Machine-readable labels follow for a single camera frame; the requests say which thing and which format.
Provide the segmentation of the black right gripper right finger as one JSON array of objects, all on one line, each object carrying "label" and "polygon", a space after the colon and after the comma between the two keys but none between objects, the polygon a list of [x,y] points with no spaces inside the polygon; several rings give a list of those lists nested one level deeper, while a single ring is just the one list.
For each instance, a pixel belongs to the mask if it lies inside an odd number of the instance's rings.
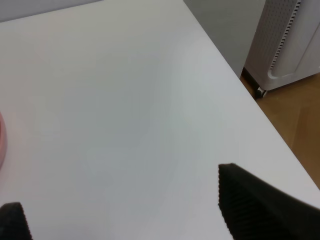
[{"label": "black right gripper right finger", "polygon": [[235,240],[318,240],[320,210],[240,166],[218,166],[218,206]]}]

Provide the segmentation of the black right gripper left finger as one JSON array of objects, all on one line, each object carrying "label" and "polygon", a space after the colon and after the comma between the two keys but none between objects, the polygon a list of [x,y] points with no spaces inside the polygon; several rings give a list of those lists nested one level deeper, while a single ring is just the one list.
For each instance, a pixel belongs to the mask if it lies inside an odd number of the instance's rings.
[{"label": "black right gripper left finger", "polygon": [[20,202],[9,202],[0,207],[0,239],[33,239]]}]

